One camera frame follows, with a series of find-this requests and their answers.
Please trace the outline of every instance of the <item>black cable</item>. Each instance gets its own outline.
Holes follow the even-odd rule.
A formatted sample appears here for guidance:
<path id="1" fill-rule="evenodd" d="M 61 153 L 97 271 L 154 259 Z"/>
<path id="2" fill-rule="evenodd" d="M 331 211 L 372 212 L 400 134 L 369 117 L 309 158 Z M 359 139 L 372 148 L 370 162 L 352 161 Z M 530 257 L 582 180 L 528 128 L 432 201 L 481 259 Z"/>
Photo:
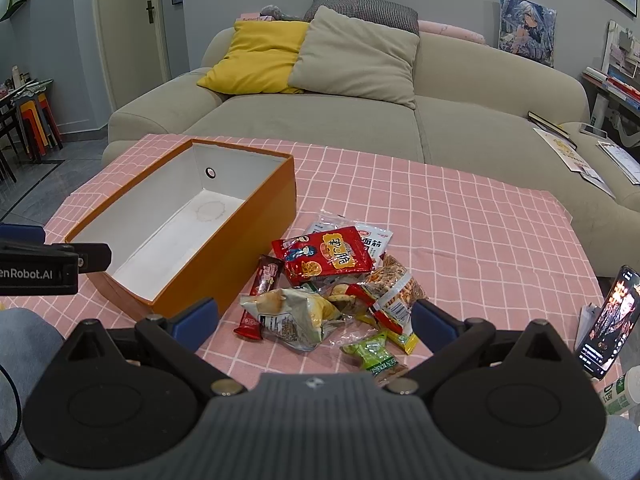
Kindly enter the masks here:
<path id="1" fill-rule="evenodd" d="M 15 410 L 16 410 L 16 421 L 15 421 L 15 428 L 13 433 L 10 435 L 9 439 L 4 443 L 4 444 L 0 444 L 0 454 L 4 453 L 9 446 L 14 442 L 15 438 L 18 436 L 18 432 L 20 431 L 20 425 L 22 424 L 22 407 L 20 405 L 20 395 L 18 395 L 18 388 L 15 387 L 15 383 L 11 378 L 11 375 L 9 375 L 9 372 L 7 372 L 2 365 L 0 365 L 0 372 L 2 373 L 2 375 L 4 375 L 6 377 L 6 380 L 9 383 L 9 386 L 11 386 L 11 389 L 14 391 L 14 397 L 15 397 Z"/>

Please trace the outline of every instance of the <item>green snack wrapper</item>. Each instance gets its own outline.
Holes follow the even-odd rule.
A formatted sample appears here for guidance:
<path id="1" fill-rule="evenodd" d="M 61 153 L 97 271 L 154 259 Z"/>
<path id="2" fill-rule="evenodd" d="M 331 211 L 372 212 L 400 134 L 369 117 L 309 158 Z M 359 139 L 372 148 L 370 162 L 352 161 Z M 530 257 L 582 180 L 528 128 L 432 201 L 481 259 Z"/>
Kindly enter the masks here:
<path id="1" fill-rule="evenodd" d="M 376 383 L 383 385 L 404 374 L 409 368 L 401 365 L 385 347 L 386 333 L 379 332 L 355 343 L 340 347 L 345 354 L 362 359 L 362 370 L 373 374 Z"/>

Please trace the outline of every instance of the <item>anime pillow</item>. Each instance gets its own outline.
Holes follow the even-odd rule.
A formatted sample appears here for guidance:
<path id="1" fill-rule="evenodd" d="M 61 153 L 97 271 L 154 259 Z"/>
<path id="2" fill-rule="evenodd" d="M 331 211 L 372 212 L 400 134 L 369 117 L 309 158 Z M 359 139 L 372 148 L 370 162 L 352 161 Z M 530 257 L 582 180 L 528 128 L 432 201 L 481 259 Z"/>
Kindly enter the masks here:
<path id="1" fill-rule="evenodd" d="M 500 50 L 552 67 L 555 33 L 555 10 L 527 0 L 500 0 Z"/>

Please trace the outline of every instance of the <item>sofa backrest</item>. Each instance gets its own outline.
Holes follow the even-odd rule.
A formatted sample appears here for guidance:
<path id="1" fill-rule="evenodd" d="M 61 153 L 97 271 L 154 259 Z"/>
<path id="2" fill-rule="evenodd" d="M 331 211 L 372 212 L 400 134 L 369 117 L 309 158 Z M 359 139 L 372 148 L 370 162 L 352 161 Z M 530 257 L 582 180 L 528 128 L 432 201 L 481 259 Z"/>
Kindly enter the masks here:
<path id="1" fill-rule="evenodd" d="M 216 34 L 202 58 L 211 67 L 225 57 L 233 28 Z M 556 124 L 589 120 L 582 85 L 567 74 L 490 46 L 420 33 L 414 65 L 416 95 L 473 103 Z"/>

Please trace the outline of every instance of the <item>shelf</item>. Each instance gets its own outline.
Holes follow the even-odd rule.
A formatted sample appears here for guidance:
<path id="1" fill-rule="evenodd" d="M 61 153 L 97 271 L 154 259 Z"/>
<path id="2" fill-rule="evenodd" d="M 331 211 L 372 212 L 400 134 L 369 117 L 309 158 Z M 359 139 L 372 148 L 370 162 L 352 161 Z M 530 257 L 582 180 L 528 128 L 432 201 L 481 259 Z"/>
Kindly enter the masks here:
<path id="1" fill-rule="evenodd" d="M 4 22 L 4 20 L 8 20 L 10 17 L 12 17 L 15 11 L 20 9 L 20 7 L 22 7 L 26 2 L 27 0 L 18 0 L 17 2 L 15 2 L 11 7 L 9 7 L 6 10 L 6 12 L 4 13 L 4 16 L 0 18 L 0 22 Z"/>

